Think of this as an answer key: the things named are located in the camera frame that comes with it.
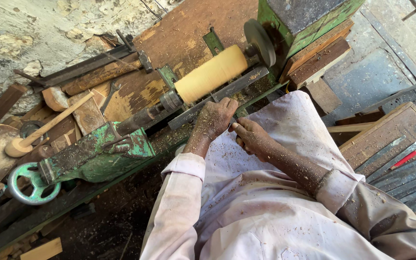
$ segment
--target stone wall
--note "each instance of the stone wall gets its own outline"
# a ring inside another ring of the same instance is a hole
[[[180,3],[143,1],[159,16]],[[47,76],[111,49],[121,42],[116,29],[137,36],[158,21],[141,0],[0,0],[0,97],[14,81],[29,82],[13,69]],[[5,118],[41,99],[30,89]]]

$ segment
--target hammer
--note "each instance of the hammer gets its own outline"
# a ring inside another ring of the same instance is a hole
[[[85,75],[65,84],[62,87],[62,91],[66,92],[70,96],[73,96],[99,83],[116,78],[136,69],[143,68],[147,73],[151,73],[153,68],[146,52],[139,50],[137,55],[139,59],[135,62],[124,63],[123,61],[117,61],[88,72]]]

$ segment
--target shirt cuff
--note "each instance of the shirt cuff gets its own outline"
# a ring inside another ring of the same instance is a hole
[[[205,159],[193,153],[178,154],[161,172],[162,178],[169,172],[178,172],[199,177],[205,180]]]
[[[315,192],[316,200],[322,203],[330,212],[336,214],[361,180],[365,181],[364,175],[332,169],[320,182],[317,192]]]

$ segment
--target wooden hammer handle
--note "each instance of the wooden hammer handle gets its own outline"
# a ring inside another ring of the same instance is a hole
[[[130,71],[139,69],[142,66],[139,60],[125,64],[115,62],[114,64],[116,65],[116,67],[114,68],[107,68],[107,66],[104,66],[102,68],[95,69],[87,73],[86,75],[83,75],[73,80],[72,82],[65,84],[62,87],[62,91],[65,91],[70,96],[73,96],[104,81],[119,77]]]
[[[23,139],[19,145],[22,147],[28,147],[32,144],[36,139],[38,139],[40,136],[44,135],[47,131],[49,131],[51,128],[53,128],[56,124],[58,124],[60,121],[62,121],[64,118],[69,116],[73,111],[75,111],[77,108],[79,108],[82,104],[84,104],[86,101],[88,101],[91,97],[94,96],[93,92],[90,92],[88,95],[80,99],[78,102],[74,103],[73,106],[67,108],[64,110],[64,112],[60,113],[58,116],[56,116],[53,120],[49,121],[49,123],[43,125],[41,128],[33,132],[31,135],[27,136],[27,138]]]

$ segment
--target wooden mallet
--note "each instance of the wooden mallet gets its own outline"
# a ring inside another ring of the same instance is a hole
[[[13,139],[11,142],[9,142],[6,147],[4,148],[4,151],[6,154],[10,157],[22,157],[29,153],[33,147],[32,142],[34,142],[36,139],[38,139],[40,136],[44,135],[47,131],[49,131],[51,128],[53,128],[56,124],[58,124],[60,121],[62,121],[64,118],[69,116],[73,111],[75,111],[77,108],[79,108],[82,104],[84,104],[86,101],[88,101],[91,97],[94,96],[94,93],[91,92],[87,96],[80,99],[78,102],[73,104],[73,106],[67,108],[64,110],[64,112],[60,113],[58,116],[56,116],[53,120],[49,121],[49,123],[45,124],[35,132],[33,132],[31,135],[27,136],[27,138],[16,138]]]

